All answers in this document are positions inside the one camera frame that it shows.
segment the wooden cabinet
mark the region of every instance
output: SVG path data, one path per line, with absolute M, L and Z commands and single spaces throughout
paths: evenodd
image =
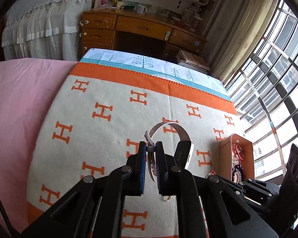
M 84 28 L 115 29 L 116 15 L 112 14 L 83 14 Z
M 82 55 L 85 55 L 86 52 L 91 48 L 110 49 L 110 47 L 111 47 L 110 44 L 83 42 L 82 43 Z
M 207 40 L 166 17 L 131 10 L 104 9 L 83 12 L 82 54 L 90 48 L 113 49 L 177 63 L 185 50 L 199 54 Z
M 169 42 L 196 54 L 201 52 L 205 45 L 205 41 L 177 29 L 173 31 Z
M 162 59 L 164 61 L 168 61 L 168 62 L 172 62 L 172 63 L 178 63 L 177 59 L 176 59 L 176 54 L 179 52 L 180 48 L 176 47 L 174 45 L 171 44 L 167 44 L 163 55 L 162 55 Z
M 160 23 L 143 20 L 138 18 L 118 16 L 116 30 L 131 32 L 147 37 L 165 40 L 166 36 L 170 36 L 172 28 Z
M 83 41 L 101 44 L 111 44 L 113 30 L 83 28 Z

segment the curtain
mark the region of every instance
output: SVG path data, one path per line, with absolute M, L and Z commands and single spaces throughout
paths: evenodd
M 2 33 L 5 60 L 31 57 L 79 61 L 79 22 L 91 5 L 92 0 L 52 2 L 7 25 Z
M 278 0 L 219 0 L 202 35 L 201 56 L 213 77 L 225 83 L 260 40 Z

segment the watch face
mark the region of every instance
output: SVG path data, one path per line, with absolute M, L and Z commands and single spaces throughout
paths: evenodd
M 188 169 L 194 144 L 191 141 L 179 141 L 174 153 L 174 159 L 177 166 Z

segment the white watch strap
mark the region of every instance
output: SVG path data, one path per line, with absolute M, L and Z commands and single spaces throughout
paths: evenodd
M 186 131 L 185 128 L 183 128 L 182 125 L 178 124 L 177 122 L 160 122 L 157 123 L 155 126 L 152 127 L 152 129 L 149 132 L 149 136 L 150 138 L 153 138 L 153 136 L 156 134 L 156 132 L 163 126 L 165 125 L 170 125 L 172 126 L 178 133 L 180 141 L 191 141 L 191 138 L 188 134 L 188 132 Z
M 177 122 L 160 122 L 160 123 L 157 123 L 155 126 L 153 126 L 149 133 L 148 131 L 145 132 L 145 138 L 148 142 L 148 147 L 147 147 L 148 171 L 153 181 L 155 181 L 154 175 L 157 176 L 157 173 L 156 173 L 156 161 L 154 159 L 155 142 L 152 140 L 152 138 L 156 134 L 156 132 L 165 125 L 170 125 L 177 131 L 180 141 L 191 141 L 191 138 L 188 132 L 186 131 L 186 129 L 182 125 L 178 124 Z

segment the bed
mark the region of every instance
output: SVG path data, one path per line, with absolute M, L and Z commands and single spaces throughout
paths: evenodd
M 221 82 L 183 66 L 104 49 L 79 63 L 0 62 L 0 198 L 12 225 L 24 230 L 85 175 L 124 165 L 160 121 L 186 128 L 189 170 L 203 177 L 218 170 L 219 140 L 242 135 Z M 170 127 L 155 140 L 172 154 L 178 137 Z M 156 190 L 147 174 L 145 195 L 126 198 L 123 237 L 177 237 L 175 200 Z
M 91 6 L 92 0 L 17 0 L 2 33 L 5 60 L 79 60 L 79 23 Z

